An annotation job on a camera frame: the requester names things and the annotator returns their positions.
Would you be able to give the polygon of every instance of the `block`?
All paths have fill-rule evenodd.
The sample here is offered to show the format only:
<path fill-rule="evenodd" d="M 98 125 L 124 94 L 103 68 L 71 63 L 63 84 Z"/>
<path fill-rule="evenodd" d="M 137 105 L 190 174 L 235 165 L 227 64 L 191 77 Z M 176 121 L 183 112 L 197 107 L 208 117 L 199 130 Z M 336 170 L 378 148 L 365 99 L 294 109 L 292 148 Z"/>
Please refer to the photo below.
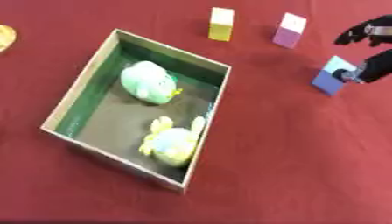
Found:
<path fill-rule="evenodd" d="M 313 86 L 323 90 L 328 95 L 334 95 L 344 86 L 344 82 L 332 77 L 334 71 L 338 69 L 346 69 L 353 71 L 356 69 L 355 66 L 344 61 L 338 56 L 333 56 L 323 69 L 318 73 L 318 76 L 311 83 Z"/>
<path fill-rule="evenodd" d="M 273 42 L 287 48 L 294 48 L 306 26 L 306 18 L 286 12 L 277 28 Z"/>
<path fill-rule="evenodd" d="M 213 7 L 208 37 L 219 41 L 229 41 L 233 30 L 235 11 Z"/>

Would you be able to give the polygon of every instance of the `yellow block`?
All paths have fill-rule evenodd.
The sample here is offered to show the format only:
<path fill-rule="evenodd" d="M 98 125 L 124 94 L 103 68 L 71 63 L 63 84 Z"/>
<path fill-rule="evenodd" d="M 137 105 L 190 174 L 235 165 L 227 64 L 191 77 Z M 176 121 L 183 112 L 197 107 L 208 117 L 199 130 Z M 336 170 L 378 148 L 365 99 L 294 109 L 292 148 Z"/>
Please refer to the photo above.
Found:
<path fill-rule="evenodd" d="M 208 37 L 229 41 L 233 30 L 234 10 L 213 7 Z"/>

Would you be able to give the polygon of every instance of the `plush toy beak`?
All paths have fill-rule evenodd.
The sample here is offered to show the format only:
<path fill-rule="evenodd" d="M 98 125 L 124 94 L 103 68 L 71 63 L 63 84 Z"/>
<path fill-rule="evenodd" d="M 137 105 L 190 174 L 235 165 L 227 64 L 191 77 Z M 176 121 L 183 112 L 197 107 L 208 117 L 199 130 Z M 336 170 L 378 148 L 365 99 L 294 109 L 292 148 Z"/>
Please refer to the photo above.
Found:
<path fill-rule="evenodd" d="M 174 95 L 179 95 L 183 90 L 182 88 L 175 89 L 167 97 L 172 98 Z"/>

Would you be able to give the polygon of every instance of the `table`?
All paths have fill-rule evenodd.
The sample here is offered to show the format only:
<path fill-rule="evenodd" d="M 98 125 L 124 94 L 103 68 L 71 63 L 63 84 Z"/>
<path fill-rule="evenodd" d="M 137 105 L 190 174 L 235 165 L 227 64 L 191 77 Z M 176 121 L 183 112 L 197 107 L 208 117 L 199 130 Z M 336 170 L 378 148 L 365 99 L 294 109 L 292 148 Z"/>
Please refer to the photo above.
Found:
<path fill-rule="evenodd" d="M 212 7 L 235 9 L 228 43 Z M 392 221 L 392 79 L 328 97 L 327 60 L 386 49 L 333 39 L 391 13 L 389 0 L 0 1 L 18 31 L 0 55 L 0 219 L 13 221 Z M 288 11 L 308 18 L 294 50 L 271 43 Z M 39 130 L 114 28 L 233 67 L 190 190 L 182 196 L 85 157 Z"/>

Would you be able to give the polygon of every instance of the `cardboard box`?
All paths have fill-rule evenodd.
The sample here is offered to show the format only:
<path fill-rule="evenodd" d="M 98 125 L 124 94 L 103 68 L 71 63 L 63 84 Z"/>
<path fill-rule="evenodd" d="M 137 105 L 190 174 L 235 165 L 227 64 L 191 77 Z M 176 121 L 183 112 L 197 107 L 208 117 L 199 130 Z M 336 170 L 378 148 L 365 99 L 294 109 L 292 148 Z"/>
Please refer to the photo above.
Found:
<path fill-rule="evenodd" d="M 129 95 L 118 78 L 125 67 L 140 60 L 152 61 L 176 76 L 183 93 L 160 106 Z M 184 192 L 230 69 L 220 62 L 114 30 L 41 129 L 127 170 Z M 150 123 L 159 116 L 169 116 L 178 127 L 190 127 L 196 116 L 207 117 L 206 127 L 187 167 L 179 169 L 160 164 L 137 150 L 143 137 L 150 132 Z"/>

